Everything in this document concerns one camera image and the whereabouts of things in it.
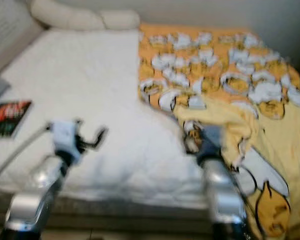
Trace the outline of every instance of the yellow blanket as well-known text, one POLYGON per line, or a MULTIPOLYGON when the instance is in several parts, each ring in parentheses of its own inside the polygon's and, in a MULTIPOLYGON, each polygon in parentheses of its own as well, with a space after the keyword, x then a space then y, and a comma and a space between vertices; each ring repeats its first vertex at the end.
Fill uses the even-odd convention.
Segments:
POLYGON ((254 233, 299 237, 299 74, 246 29, 142 24, 139 60, 140 98, 177 119, 190 152, 204 124, 225 128, 254 233))

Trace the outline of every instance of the metal arm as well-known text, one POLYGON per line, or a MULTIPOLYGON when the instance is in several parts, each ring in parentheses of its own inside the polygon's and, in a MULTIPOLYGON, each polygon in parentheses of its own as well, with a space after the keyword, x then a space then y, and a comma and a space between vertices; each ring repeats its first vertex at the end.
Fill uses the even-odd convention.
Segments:
POLYGON ((204 195, 213 224, 213 239, 251 240, 244 201, 221 155, 221 130, 219 126, 205 125, 196 154, 197 163, 204 171, 204 195))
POLYGON ((51 124, 54 155, 43 160, 30 174, 24 190, 12 198, 0 240, 40 238, 68 169, 80 162, 87 148, 95 149, 106 132, 103 128, 90 144, 79 136, 78 125, 67 121, 51 124))

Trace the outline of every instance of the book cover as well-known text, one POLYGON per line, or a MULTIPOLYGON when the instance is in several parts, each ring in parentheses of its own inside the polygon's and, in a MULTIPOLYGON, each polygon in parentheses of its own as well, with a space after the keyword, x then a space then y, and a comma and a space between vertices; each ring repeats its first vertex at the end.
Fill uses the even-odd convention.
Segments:
POLYGON ((0 138, 14 137, 31 104, 28 100, 0 104, 0 138))

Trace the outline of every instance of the headboard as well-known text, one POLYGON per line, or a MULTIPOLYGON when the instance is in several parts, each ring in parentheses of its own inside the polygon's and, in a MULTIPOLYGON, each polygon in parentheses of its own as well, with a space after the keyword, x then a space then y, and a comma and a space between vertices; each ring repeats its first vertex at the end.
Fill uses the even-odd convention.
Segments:
POLYGON ((24 0, 0 0, 0 70, 42 31, 24 0))

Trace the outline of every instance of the white mattress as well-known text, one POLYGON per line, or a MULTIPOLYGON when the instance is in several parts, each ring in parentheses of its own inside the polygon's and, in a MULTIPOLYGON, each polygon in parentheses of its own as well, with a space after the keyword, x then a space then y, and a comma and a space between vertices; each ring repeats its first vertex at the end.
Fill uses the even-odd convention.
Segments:
MULTIPOLYGON (((91 140, 106 125, 101 148, 71 170, 62 195, 84 200, 205 208, 202 171, 184 153, 181 129, 170 117, 140 102, 138 32, 73 32, 52 29, 3 72, 12 88, 0 99, 34 103, 14 139, 0 139, 0 164, 29 135, 52 119, 82 118, 91 140)), ((51 153, 47 133, 0 176, 0 190, 14 192, 51 153)))

